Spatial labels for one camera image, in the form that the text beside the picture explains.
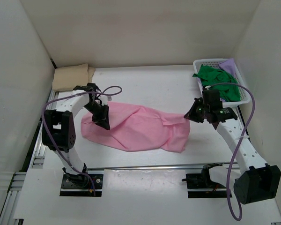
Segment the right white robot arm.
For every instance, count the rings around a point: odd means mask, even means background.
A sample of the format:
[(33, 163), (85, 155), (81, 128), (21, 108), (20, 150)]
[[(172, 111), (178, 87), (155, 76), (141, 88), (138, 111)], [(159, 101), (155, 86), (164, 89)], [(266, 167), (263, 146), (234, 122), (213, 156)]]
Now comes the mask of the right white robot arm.
[(223, 107), (218, 90), (202, 91), (184, 118), (203, 123), (207, 121), (221, 135), (232, 153), (236, 154), (239, 172), (229, 172), (221, 164), (205, 165), (201, 183), (205, 187), (221, 184), (230, 189), (242, 204), (259, 202), (276, 197), (281, 171), (276, 165), (269, 165), (245, 138), (236, 113)]

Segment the pink t shirt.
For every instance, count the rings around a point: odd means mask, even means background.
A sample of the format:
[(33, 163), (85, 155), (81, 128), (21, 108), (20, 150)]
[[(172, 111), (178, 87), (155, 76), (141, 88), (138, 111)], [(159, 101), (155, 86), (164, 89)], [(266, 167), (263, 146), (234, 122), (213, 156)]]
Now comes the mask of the pink t shirt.
[(182, 152), (191, 130), (182, 114), (165, 113), (142, 105), (109, 102), (110, 129), (92, 121), (91, 113), (81, 120), (81, 135), (104, 146), (127, 152), (163, 149)]

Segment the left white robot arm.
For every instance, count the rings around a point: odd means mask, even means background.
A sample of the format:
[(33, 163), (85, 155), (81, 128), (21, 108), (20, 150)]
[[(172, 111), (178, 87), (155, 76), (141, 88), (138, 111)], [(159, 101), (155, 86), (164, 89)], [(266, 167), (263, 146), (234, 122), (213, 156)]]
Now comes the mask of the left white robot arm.
[(93, 179), (75, 150), (76, 132), (74, 118), (85, 108), (91, 113), (91, 121), (97, 127), (110, 129), (109, 94), (101, 91), (94, 83), (76, 86), (71, 96), (63, 97), (63, 103), (55, 109), (44, 108), (42, 112), (42, 143), (60, 158), (67, 180), (79, 188), (94, 189)]

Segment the beige t shirt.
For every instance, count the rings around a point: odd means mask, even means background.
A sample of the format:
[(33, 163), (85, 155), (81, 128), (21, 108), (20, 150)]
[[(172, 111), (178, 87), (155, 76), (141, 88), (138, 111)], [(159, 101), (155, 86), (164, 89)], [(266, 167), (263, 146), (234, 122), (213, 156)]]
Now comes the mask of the beige t shirt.
[(57, 68), (54, 71), (52, 82), (53, 91), (71, 91), (76, 86), (86, 86), (92, 82), (95, 68), (88, 63), (78, 66), (69, 66)]

